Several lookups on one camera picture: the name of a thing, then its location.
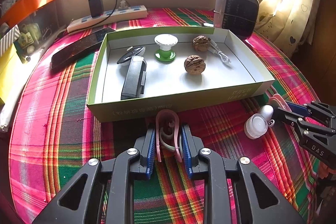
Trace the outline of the black smartphone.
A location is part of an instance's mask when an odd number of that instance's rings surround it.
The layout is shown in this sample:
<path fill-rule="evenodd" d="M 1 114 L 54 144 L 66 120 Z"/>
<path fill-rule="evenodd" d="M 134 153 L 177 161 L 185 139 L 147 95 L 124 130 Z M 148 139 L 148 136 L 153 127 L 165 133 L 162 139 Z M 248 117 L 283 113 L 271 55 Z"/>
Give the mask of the black smartphone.
<path fill-rule="evenodd" d="M 110 32 L 115 32 L 115 30 L 110 27 L 103 28 L 56 52 L 51 58 L 51 70 L 57 72 L 74 61 L 96 51 L 100 48 L 105 35 Z"/>

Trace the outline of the black rectangular case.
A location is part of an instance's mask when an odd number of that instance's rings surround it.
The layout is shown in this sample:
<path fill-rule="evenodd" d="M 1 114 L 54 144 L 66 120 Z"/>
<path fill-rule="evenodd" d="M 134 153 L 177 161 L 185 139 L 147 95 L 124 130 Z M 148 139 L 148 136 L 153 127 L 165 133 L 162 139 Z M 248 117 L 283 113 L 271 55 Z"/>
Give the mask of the black rectangular case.
<path fill-rule="evenodd" d="M 133 56 L 122 87 L 121 100 L 139 98 L 144 93 L 146 61 L 142 56 Z"/>

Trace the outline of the white egg-shaped keychain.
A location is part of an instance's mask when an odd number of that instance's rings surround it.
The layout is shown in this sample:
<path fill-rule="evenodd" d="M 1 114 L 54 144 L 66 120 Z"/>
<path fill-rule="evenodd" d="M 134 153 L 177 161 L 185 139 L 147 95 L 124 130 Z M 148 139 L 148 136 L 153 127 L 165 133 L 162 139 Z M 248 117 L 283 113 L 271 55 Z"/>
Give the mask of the white egg-shaped keychain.
<path fill-rule="evenodd" d="M 274 123 L 274 121 L 272 120 L 273 112 L 274 109 L 271 105 L 264 105 L 258 111 L 258 113 L 266 121 L 268 126 L 271 126 Z"/>

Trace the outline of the small silver cylinder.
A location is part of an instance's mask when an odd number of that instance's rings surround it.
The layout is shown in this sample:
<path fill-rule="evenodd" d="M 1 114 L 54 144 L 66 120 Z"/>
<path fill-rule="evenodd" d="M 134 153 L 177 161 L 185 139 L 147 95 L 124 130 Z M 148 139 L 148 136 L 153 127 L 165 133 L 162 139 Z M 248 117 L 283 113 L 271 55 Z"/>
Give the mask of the small silver cylinder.
<path fill-rule="evenodd" d="M 214 25 L 210 24 L 210 23 L 203 23 L 202 26 L 203 27 L 208 27 L 208 28 L 214 28 Z"/>

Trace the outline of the white plug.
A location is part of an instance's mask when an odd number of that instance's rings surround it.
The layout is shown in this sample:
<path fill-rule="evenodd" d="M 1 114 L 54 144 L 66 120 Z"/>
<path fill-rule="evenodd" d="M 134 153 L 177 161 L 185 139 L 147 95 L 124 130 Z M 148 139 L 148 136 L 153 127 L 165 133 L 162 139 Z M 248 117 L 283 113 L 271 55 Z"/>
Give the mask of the white plug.
<path fill-rule="evenodd" d="M 122 0 L 120 2 L 119 8 L 118 10 L 127 10 L 130 7 L 129 3 L 127 2 L 127 0 Z"/>

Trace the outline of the grey black desk heater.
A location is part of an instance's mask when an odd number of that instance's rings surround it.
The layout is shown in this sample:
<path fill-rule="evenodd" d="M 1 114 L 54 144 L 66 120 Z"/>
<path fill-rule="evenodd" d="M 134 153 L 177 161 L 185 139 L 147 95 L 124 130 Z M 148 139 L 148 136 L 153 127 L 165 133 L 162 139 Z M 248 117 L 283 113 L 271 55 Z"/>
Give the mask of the grey black desk heater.
<path fill-rule="evenodd" d="M 245 40 L 253 33 L 258 13 L 258 0 L 216 0 L 213 24 Z"/>

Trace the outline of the black charger adapter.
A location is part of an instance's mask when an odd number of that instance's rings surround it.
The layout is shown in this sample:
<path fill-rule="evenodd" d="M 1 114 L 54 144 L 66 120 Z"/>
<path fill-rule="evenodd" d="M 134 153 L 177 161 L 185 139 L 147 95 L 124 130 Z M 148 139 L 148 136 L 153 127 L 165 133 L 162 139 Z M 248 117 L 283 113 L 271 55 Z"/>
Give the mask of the black charger adapter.
<path fill-rule="evenodd" d="M 97 18 L 104 13 L 102 0 L 88 0 L 88 3 L 92 18 Z"/>

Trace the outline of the brown walnut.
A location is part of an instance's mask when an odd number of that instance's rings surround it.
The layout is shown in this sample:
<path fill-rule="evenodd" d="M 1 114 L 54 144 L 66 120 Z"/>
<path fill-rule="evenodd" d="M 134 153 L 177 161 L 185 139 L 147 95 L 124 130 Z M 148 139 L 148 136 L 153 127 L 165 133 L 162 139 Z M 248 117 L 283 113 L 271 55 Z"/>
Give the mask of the brown walnut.
<path fill-rule="evenodd" d="M 184 62 L 185 70 L 190 75 L 200 75 L 205 69 L 206 64 L 202 57 L 190 55 Z"/>
<path fill-rule="evenodd" d="M 199 35 L 193 39 L 193 49 L 199 52 L 206 52 L 210 46 L 209 38 Z"/>

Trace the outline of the small white round jar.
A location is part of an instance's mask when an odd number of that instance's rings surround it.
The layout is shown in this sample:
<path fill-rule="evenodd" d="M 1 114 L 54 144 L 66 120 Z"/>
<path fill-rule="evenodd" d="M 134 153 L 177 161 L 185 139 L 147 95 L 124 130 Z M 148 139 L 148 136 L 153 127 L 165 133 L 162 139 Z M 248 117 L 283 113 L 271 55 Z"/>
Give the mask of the small white round jar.
<path fill-rule="evenodd" d="M 263 136 L 267 130 L 267 121 L 258 113 L 252 115 L 244 124 L 244 132 L 250 139 L 257 139 Z"/>

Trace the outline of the striped grey white box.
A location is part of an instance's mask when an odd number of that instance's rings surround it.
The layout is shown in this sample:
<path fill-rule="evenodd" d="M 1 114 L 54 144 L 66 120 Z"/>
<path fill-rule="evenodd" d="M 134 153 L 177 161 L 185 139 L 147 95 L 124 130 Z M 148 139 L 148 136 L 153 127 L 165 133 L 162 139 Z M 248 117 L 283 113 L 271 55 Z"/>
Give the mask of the striped grey white box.
<path fill-rule="evenodd" d="M 20 36 L 20 30 L 18 25 L 16 24 L 13 26 L 11 30 L 9 30 L 3 38 L 1 38 L 0 41 L 0 56 L 2 56 L 9 47 L 19 38 Z"/>

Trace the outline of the orange storage tray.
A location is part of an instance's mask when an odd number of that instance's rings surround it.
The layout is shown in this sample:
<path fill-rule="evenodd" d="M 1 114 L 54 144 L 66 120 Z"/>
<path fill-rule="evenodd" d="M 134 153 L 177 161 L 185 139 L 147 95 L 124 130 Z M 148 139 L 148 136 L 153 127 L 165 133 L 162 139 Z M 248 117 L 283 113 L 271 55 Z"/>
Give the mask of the orange storage tray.
<path fill-rule="evenodd" d="M 0 24 L 6 23 L 12 28 L 33 12 L 52 1 L 54 0 L 18 0 L 9 8 L 4 16 L 1 17 Z"/>

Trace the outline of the yellow box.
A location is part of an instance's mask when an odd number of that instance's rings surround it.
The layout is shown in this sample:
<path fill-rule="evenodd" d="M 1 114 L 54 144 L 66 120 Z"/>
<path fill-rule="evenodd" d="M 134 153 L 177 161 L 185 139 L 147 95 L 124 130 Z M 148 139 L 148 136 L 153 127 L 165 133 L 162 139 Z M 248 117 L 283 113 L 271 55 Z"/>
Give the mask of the yellow box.
<path fill-rule="evenodd" d="M 1 74 L 0 74 L 0 97 L 1 105 L 4 105 L 9 96 L 11 87 L 16 82 L 14 75 L 17 69 L 22 66 L 22 62 L 17 54 L 17 49 L 12 44 L 1 56 Z"/>

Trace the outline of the white power strip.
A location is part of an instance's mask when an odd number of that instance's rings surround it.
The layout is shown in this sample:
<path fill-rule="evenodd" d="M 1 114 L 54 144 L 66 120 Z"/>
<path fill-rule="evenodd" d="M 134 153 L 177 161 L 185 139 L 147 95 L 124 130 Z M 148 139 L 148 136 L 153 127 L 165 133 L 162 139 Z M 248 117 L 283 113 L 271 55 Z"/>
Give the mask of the white power strip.
<path fill-rule="evenodd" d="M 102 24 L 111 24 L 114 22 L 142 19 L 146 17 L 147 9 L 144 5 L 117 9 L 114 12 L 109 10 L 95 18 L 88 15 L 80 19 L 72 20 L 67 27 L 67 32 L 71 33 L 86 28 L 92 28 L 94 26 L 100 26 Z"/>

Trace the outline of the green white cardboard tray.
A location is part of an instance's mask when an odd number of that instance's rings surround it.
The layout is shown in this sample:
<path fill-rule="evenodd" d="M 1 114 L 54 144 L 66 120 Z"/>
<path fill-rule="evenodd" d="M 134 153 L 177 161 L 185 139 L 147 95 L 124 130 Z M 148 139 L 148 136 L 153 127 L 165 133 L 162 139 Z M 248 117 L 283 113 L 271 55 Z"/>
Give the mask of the green white cardboard tray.
<path fill-rule="evenodd" d="M 155 58 L 159 46 L 154 38 L 171 34 L 178 38 L 171 62 Z M 193 55 L 193 39 L 211 38 L 230 59 L 223 64 L 210 52 L 201 53 L 206 69 L 189 75 L 185 59 Z M 139 98 L 121 100 L 128 66 L 117 61 L 131 46 L 145 46 L 146 82 Z M 87 106 L 101 122 L 152 116 L 162 109 L 176 112 L 218 105 L 264 94 L 274 77 L 261 60 L 231 31 L 207 27 L 155 27 L 123 30 L 106 34 L 94 66 Z"/>

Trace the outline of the white green thread spool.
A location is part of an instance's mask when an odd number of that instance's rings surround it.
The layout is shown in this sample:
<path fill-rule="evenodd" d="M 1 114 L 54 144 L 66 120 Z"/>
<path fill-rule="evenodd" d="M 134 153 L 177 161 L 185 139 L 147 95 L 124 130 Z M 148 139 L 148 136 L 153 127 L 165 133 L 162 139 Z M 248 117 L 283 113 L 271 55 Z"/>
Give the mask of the white green thread spool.
<path fill-rule="evenodd" d="M 155 58 L 162 62 L 171 62 L 175 59 L 176 53 L 172 47 L 177 45 L 178 38 L 171 34 L 160 34 L 154 38 L 159 49 L 155 52 Z"/>

